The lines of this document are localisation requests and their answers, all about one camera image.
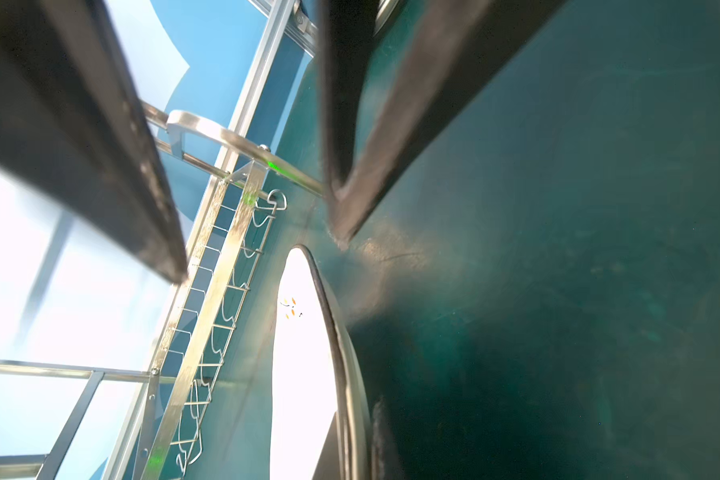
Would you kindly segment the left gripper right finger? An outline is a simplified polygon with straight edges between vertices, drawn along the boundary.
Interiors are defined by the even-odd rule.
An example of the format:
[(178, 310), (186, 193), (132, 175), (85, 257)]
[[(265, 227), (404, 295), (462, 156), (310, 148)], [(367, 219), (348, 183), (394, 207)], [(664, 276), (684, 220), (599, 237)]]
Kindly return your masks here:
[(388, 409), (384, 401), (374, 404), (372, 415), (371, 478), (403, 480), (406, 478), (397, 443), (391, 431)]

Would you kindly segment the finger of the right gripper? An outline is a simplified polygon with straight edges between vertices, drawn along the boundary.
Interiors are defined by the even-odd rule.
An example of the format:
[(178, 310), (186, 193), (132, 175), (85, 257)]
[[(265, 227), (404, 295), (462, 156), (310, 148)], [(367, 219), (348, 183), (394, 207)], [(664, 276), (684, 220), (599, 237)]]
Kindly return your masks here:
[(171, 283), (188, 260), (105, 4), (0, 1), (0, 166)]
[(318, 4), (321, 166), (330, 232), (354, 238), (408, 166), (560, 8), (558, 1), (430, 1), (360, 155), (359, 102), (376, 1)]

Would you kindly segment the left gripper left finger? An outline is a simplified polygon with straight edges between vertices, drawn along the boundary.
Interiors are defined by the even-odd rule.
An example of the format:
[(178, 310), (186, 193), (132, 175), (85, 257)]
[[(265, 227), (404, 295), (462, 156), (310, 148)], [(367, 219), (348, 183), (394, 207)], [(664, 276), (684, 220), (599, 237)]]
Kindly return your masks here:
[(340, 452), (341, 445), (338, 431), (338, 415), (335, 414), (326, 435), (312, 479), (341, 480), (342, 462)]

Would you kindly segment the cream floral plate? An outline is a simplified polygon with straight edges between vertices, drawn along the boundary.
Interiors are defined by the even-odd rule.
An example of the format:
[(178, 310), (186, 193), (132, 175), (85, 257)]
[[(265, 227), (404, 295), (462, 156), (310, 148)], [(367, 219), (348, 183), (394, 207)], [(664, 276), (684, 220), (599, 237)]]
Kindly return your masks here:
[(358, 359), (305, 246), (288, 252), (276, 301), (270, 478), (312, 479), (335, 414), (342, 479), (371, 478), (372, 426)]

